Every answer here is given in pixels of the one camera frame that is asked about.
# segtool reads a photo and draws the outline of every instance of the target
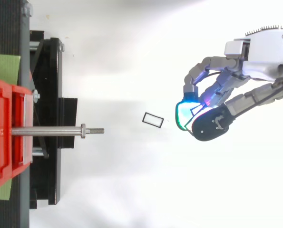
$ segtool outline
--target robotic hand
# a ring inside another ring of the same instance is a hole
[[[250,109],[283,98],[283,26],[269,26],[226,43],[226,57],[206,57],[185,77],[184,98],[176,105],[176,123],[200,141],[225,134]],[[197,83],[218,71],[216,82],[198,96]],[[249,80],[271,82],[226,101]]]

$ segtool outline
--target clear plastic cover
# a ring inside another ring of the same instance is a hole
[[[24,95],[24,127],[33,126],[33,95]],[[23,136],[23,165],[32,162],[32,136]]]

